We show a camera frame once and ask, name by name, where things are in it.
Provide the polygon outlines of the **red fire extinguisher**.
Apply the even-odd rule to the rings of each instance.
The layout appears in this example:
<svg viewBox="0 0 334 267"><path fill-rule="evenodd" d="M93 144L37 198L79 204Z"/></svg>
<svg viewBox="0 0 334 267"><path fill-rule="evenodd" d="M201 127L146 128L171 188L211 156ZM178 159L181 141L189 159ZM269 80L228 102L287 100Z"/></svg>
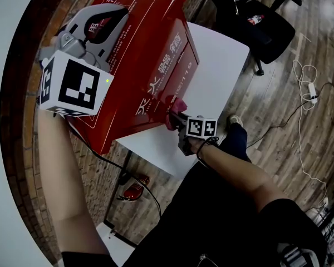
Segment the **red fire extinguisher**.
<svg viewBox="0 0 334 267"><path fill-rule="evenodd" d="M150 178L144 174L138 174L135 182L124 191L123 195L117 197L120 201L136 201L141 198L144 187L148 185Z"/></svg>

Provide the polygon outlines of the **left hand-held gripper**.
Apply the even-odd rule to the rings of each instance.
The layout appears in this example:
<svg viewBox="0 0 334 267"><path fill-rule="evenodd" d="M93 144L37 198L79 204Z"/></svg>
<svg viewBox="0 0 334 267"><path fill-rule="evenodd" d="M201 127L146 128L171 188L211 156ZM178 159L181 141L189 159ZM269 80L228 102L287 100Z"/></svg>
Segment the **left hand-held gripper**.
<svg viewBox="0 0 334 267"><path fill-rule="evenodd" d="M98 114L114 80L109 56L128 16L125 7L111 3L75 14L55 44L42 49L40 109L72 117Z"/></svg>

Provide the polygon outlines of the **person's grey white shoe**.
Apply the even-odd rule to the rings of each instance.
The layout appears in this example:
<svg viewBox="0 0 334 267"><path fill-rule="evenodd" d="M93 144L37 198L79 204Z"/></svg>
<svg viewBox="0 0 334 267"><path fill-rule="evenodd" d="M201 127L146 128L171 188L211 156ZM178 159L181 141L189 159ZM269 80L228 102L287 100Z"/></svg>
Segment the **person's grey white shoe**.
<svg viewBox="0 0 334 267"><path fill-rule="evenodd" d="M320 267L314 251L296 245L279 243L277 247L280 267Z"/></svg>

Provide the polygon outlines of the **red fire extinguisher box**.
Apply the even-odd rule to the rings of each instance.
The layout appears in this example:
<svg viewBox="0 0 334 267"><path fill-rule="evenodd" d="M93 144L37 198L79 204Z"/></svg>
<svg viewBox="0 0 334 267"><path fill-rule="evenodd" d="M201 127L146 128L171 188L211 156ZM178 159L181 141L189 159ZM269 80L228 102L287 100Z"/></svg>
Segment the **red fire extinguisher box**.
<svg viewBox="0 0 334 267"><path fill-rule="evenodd" d="M129 11L108 63L114 79L95 116L75 117L86 144L106 154L114 140L165 122L182 98L199 57L182 6L185 0L95 0Z"/></svg>

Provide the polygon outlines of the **person's right hand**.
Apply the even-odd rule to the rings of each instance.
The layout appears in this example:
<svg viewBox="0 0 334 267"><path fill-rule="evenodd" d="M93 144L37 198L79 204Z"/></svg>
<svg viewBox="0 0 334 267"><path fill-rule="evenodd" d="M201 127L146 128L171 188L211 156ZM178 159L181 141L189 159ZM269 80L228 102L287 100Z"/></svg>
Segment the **person's right hand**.
<svg viewBox="0 0 334 267"><path fill-rule="evenodd" d="M204 139L199 139L195 137L188 137L188 142L189 142L190 150L194 154L198 153L201 146L208 145L208 143L205 142Z"/></svg>

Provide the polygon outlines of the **person's beige shoe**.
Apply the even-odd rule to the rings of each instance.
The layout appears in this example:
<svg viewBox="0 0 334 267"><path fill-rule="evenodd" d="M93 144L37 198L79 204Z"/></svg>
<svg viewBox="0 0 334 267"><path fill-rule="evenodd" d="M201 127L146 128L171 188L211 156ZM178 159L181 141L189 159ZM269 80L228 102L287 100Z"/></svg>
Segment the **person's beige shoe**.
<svg viewBox="0 0 334 267"><path fill-rule="evenodd" d="M241 118L235 114L229 115L227 118L228 126L230 127L233 124L238 124L243 127L243 122Z"/></svg>

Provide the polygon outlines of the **black office chair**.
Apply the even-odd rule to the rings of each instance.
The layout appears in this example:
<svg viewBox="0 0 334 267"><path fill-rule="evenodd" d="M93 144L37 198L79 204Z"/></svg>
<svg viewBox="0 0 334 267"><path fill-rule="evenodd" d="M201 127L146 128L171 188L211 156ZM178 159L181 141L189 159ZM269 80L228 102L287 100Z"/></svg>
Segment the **black office chair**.
<svg viewBox="0 0 334 267"><path fill-rule="evenodd" d="M233 0L211 0L216 8L216 30L249 47L258 70L264 75L261 63L269 64L276 60L288 47L295 35L295 29L276 10L286 0L275 0L270 7L257 0L240 0L239 15L235 13ZM302 0L290 0L302 5ZM264 19L252 25L247 21L255 15L264 15Z"/></svg>

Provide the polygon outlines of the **person's right forearm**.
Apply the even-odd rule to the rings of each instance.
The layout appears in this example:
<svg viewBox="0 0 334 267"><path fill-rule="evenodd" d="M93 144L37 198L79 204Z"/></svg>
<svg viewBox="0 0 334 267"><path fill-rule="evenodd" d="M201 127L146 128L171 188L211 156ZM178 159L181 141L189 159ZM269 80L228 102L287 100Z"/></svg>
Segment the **person's right forearm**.
<svg viewBox="0 0 334 267"><path fill-rule="evenodd" d="M287 198L264 170L250 162L212 145L202 146L198 156L230 184L247 194L258 211L274 200Z"/></svg>

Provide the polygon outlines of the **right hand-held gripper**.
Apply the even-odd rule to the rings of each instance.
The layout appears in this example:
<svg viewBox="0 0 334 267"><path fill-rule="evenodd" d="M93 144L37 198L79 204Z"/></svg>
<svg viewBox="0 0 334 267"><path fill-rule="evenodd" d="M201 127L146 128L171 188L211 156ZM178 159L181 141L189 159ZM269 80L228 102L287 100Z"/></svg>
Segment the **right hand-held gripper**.
<svg viewBox="0 0 334 267"><path fill-rule="evenodd" d="M187 140L188 137L216 140L216 119L191 117L182 112L170 113L169 117L172 128L177 129L179 132L178 147L185 156L193 154Z"/></svg>

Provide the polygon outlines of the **person's dark trouser leg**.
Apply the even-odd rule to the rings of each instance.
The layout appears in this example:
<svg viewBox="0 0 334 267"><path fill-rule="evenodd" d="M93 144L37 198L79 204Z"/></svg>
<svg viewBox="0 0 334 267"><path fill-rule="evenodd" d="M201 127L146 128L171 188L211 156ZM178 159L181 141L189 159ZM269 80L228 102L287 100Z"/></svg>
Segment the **person's dark trouser leg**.
<svg viewBox="0 0 334 267"><path fill-rule="evenodd" d="M219 148L236 158L251 162L247 155L247 132L239 123L229 125L227 135Z"/></svg>

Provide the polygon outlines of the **person's left forearm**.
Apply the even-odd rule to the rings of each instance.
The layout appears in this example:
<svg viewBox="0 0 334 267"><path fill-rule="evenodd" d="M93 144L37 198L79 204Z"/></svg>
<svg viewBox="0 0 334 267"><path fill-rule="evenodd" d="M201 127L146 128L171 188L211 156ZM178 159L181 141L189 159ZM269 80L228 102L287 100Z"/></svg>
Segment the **person's left forearm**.
<svg viewBox="0 0 334 267"><path fill-rule="evenodd" d="M61 116L38 112L38 146L42 188L60 251L108 254L87 208L70 134Z"/></svg>

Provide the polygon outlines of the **person's dark shirt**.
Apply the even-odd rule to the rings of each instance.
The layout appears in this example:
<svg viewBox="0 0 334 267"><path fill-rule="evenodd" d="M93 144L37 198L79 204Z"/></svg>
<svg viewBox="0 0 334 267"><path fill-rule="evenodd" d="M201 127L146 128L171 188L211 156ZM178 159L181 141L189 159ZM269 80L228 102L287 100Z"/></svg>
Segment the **person's dark shirt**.
<svg viewBox="0 0 334 267"><path fill-rule="evenodd" d="M274 200L258 211L247 195L196 164L122 267L280 267L279 243L310 249L325 263L326 241L294 201ZM202 254L207 259L200 261Z"/></svg>

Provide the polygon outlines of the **pink cloth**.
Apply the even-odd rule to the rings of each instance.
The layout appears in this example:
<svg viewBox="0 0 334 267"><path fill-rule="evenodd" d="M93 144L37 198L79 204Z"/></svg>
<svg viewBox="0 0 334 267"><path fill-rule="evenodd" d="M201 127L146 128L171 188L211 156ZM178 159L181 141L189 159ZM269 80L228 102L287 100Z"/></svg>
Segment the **pink cloth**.
<svg viewBox="0 0 334 267"><path fill-rule="evenodd" d="M174 103L172 104L171 108L168 109L167 114L166 114L166 118L165 118L165 125L166 128L170 131L174 131L176 129L172 128L171 123L170 123L170 117L169 114L170 113L178 113L178 112L184 112L187 109L187 105L185 104L185 102L180 99L180 98L176 98Z"/></svg>

